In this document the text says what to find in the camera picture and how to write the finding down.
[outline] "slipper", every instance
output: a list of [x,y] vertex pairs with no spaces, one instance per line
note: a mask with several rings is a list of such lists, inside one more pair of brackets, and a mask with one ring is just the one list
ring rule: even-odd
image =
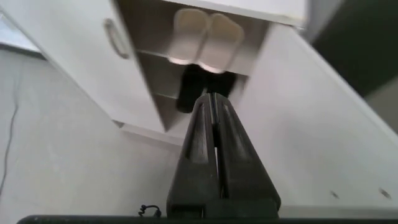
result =
[[198,64],[213,73],[225,72],[244,39],[243,28],[227,16],[211,15],[210,28]]
[[180,9],[174,15],[173,38],[168,59],[172,63],[195,63],[209,27],[208,14],[199,9]]

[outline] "cabinet shelf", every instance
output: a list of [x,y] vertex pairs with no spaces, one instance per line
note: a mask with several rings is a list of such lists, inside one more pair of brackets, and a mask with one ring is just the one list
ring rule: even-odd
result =
[[[167,57],[173,36],[174,14],[186,7],[165,1],[118,1],[119,8],[138,52]],[[208,14],[217,11],[202,9]],[[250,17],[224,13],[245,31],[245,40],[239,47],[228,71],[250,75],[264,39],[268,22]]]
[[[166,58],[148,54],[138,54],[138,59],[152,94],[177,99],[180,91],[181,76],[187,66],[170,63]],[[243,94],[247,76],[237,75],[229,100],[239,102]]]

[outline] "cabinet panel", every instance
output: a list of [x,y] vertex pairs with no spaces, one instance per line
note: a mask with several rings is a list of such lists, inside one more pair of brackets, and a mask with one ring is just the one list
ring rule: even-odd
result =
[[[4,11],[41,51],[71,76],[111,119],[154,131],[164,126],[141,75],[126,31],[109,0],[0,0]],[[112,48],[104,28],[114,27]]]
[[271,25],[237,112],[282,211],[398,208],[397,136],[294,28]]

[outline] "wire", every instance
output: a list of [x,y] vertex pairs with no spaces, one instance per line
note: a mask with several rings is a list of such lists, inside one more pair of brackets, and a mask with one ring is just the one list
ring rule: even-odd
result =
[[162,216],[162,212],[160,211],[160,208],[156,205],[141,205],[141,208],[140,208],[141,212],[138,212],[138,215],[140,217],[142,217],[142,215],[145,214],[145,210],[147,208],[156,208],[156,211],[153,215],[154,217],[160,218]]
[[7,178],[7,172],[8,172],[8,157],[9,157],[9,152],[11,148],[11,143],[14,137],[14,123],[15,123],[15,118],[18,113],[19,109],[19,87],[21,85],[21,72],[18,78],[17,86],[15,86],[14,83],[14,91],[13,91],[13,102],[14,102],[14,112],[12,113],[11,121],[10,121],[10,126],[9,126],[9,137],[8,137],[8,142],[7,142],[7,148],[4,153],[4,171],[2,173],[2,178],[1,178],[1,184],[0,184],[0,199],[2,196],[2,191],[4,190],[4,184],[6,183],[6,178]]
[[12,137],[14,134],[14,120],[15,120],[17,112],[18,112],[18,105],[15,105],[14,113],[12,114],[10,128],[9,128],[9,138],[8,138],[8,142],[7,142],[6,153],[4,154],[4,162],[3,162],[4,171],[2,173],[1,184],[0,184],[0,198],[2,195],[2,191],[4,189],[4,183],[6,182],[6,178],[7,178],[8,155],[10,152]]

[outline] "white floor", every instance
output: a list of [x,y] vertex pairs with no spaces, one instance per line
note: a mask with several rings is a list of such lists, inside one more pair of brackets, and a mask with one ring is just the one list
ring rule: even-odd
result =
[[124,133],[48,62],[0,50],[0,173],[20,82],[0,198],[0,223],[31,214],[136,215],[165,203],[180,148]]

